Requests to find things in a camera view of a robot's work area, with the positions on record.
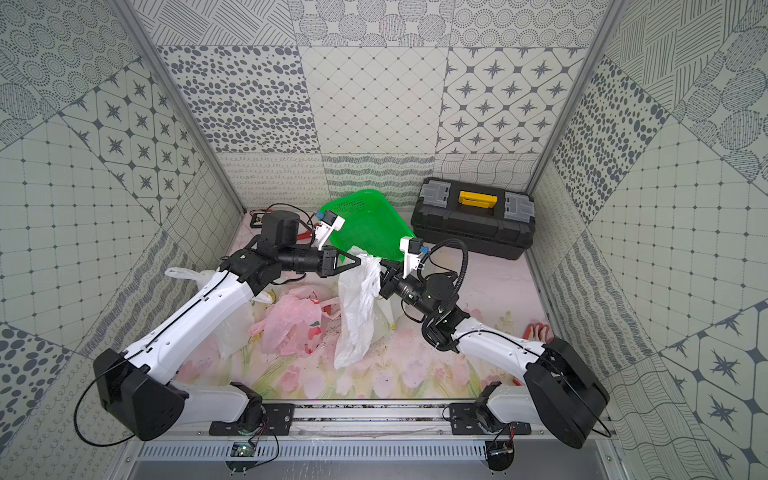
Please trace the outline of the pink plastic bag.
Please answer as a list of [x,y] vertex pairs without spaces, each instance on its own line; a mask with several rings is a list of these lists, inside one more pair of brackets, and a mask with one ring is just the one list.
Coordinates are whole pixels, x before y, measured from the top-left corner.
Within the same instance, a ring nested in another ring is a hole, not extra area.
[[284,292],[264,319],[250,327],[249,340],[259,342],[265,354],[309,356],[340,315],[340,299],[328,288],[297,286]]

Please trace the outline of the lemon print plastic bag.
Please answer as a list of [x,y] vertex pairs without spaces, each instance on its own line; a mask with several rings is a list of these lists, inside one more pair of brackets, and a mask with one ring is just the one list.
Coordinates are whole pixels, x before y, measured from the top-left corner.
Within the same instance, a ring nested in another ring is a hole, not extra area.
[[[165,275],[175,279],[194,281],[197,288],[201,290],[212,279],[214,271],[170,267],[165,270]],[[250,328],[265,317],[267,307],[275,302],[276,294],[273,290],[262,291],[235,310],[214,330],[212,338],[221,359],[232,356],[249,343]]]

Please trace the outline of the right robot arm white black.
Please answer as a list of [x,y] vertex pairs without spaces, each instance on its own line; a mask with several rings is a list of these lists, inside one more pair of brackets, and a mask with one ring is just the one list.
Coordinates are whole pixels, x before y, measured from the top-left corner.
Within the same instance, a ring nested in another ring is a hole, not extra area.
[[421,335],[433,348],[477,357],[517,378],[527,388],[540,423],[555,438],[580,448],[603,426],[610,401],[596,374],[567,341],[525,340],[491,328],[458,306],[466,270],[406,273],[403,264],[384,260],[380,295],[393,295],[422,314]]

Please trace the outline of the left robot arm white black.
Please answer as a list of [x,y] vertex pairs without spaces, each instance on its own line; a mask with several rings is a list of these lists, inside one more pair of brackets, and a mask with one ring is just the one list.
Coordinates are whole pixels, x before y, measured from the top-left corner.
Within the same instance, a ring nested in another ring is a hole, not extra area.
[[250,434],[265,415],[262,398],[233,382],[225,387],[176,386],[173,379],[187,357],[238,308],[246,305],[284,272],[321,278],[359,266],[351,255],[328,245],[344,218],[319,214],[312,243],[297,242],[299,216],[275,210],[263,216],[261,231],[244,248],[223,260],[211,280],[149,334],[121,352],[107,349],[94,362],[102,407],[135,437],[150,441],[175,425],[219,422]]

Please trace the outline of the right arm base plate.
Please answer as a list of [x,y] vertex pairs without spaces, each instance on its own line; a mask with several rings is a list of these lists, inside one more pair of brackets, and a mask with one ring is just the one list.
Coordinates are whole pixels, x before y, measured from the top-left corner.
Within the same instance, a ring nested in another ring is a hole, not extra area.
[[454,436],[496,435],[510,432],[515,435],[530,435],[532,433],[529,423],[502,424],[499,420],[495,420],[485,407],[479,408],[474,403],[450,403],[444,409],[443,417],[449,422]]

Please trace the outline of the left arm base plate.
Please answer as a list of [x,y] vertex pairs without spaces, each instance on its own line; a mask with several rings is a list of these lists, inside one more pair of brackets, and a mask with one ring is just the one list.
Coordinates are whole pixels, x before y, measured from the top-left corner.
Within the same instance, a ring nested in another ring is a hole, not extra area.
[[267,403],[249,407],[241,417],[231,423],[215,421],[210,424],[210,436],[250,436],[262,427],[278,437],[287,436],[293,423],[295,405]]

